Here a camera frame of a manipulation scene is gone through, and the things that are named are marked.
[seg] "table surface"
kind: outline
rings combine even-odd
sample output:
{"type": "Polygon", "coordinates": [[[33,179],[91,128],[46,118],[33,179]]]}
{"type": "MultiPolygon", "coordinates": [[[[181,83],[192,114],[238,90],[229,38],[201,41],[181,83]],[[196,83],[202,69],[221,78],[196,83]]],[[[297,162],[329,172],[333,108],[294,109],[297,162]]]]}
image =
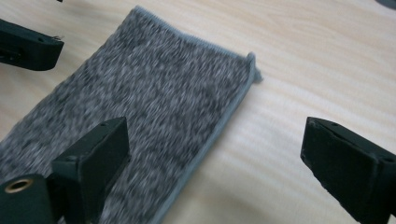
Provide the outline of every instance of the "table surface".
{"type": "Polygon", "coordinates": [[[0,139],[136,5],[185,33],[242,55],[253,51],[264,77],[163,223],[356,223],[300,150],[310,116],[396,153],[396,10],[372,0],[2,0],[1,19],[63,36],[65,45],[46,72],[0,64],[0,139]]]}

